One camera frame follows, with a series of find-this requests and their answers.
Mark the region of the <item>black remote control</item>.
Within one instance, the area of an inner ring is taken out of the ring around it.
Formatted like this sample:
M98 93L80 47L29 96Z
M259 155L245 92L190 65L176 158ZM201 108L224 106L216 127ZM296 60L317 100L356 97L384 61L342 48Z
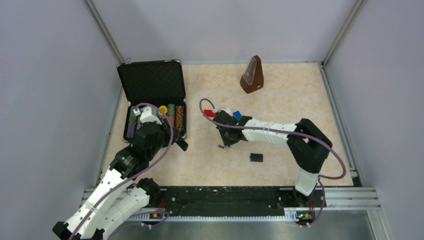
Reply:
M175 142L184 152L188 149L188 143L184 139L179 139Z

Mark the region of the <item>black battery cover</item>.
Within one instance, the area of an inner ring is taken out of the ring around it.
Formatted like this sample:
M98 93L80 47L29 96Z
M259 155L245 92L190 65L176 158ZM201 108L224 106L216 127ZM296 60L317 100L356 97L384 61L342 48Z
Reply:
M260 153L251 153L250 161L255 163L262 163L264 161L264 155Z

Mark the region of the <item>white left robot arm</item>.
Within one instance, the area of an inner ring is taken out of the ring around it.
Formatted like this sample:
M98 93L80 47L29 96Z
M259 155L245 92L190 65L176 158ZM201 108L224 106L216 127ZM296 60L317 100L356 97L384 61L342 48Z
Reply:
M188 144L181 129L165 119L143 122L120 150L103 179L78 211L57 222L53 233L61 240L107 240L137 210L160 202L159 186L149 178L134 183L136 175L151 167L163 148L177 143L184 151Z

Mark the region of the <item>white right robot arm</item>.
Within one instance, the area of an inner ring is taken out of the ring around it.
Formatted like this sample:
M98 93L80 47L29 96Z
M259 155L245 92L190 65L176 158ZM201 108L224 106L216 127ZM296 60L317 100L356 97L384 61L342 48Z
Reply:
M333 144L311 120L302 118L297 123L273 123L251 116L235 117L221 110L213 121L225 147L240 141L287 146L300 168L293 200L299 206L307 206L313 200L319 173Z

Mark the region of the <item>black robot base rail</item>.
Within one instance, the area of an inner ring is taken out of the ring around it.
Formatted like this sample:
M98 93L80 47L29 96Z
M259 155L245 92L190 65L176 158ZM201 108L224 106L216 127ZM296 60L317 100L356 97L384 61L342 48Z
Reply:
M147 192L148 204L130 215L131 220L157 223L164 217L177 221L294 221L305 226L326 207L325 192L315 189L304 196L291 187L278 186L163 186L143 178L125 188Z

